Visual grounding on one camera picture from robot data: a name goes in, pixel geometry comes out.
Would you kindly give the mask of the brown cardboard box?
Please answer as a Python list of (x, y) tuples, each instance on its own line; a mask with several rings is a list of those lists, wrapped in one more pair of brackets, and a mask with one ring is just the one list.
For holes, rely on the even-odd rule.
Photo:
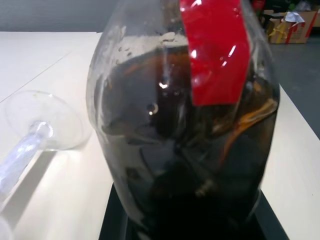
[(267, 40), (270, 44), (305, 44), (320, 10), (287, 11), (275, 13), (273, 10), (263, 12)]

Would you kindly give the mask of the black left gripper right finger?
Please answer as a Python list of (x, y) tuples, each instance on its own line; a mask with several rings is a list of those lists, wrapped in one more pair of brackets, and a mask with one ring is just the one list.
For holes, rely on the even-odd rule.
[(252, 240), (290, 240), (261, 190), (252, 216)]

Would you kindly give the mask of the clear bottle with red label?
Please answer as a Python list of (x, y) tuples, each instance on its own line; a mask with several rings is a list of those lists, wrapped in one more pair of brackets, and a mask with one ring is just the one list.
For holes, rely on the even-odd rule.
[(255, 210), (279, 102), (251, 0), (119, 0), (86, 104), (125, 240), (267, 240)]

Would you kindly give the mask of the clear wine glass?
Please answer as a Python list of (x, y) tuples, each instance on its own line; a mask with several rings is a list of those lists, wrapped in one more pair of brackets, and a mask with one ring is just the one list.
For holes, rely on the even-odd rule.
[(0, 163), (0, 240), (14, 240), (2, 216), (4, 203), (38, 151), (64, 151), (83, 144), (90, 135), (87, 120), (65, 100), (51, 93), (27, 90), (5, 103), (9, 126), (22, 136)]

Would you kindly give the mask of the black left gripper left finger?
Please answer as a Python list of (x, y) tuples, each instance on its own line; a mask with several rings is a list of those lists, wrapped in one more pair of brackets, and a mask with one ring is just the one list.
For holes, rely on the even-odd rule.
[(133, 240), (132, 226), (112, 185), (99, 240)]

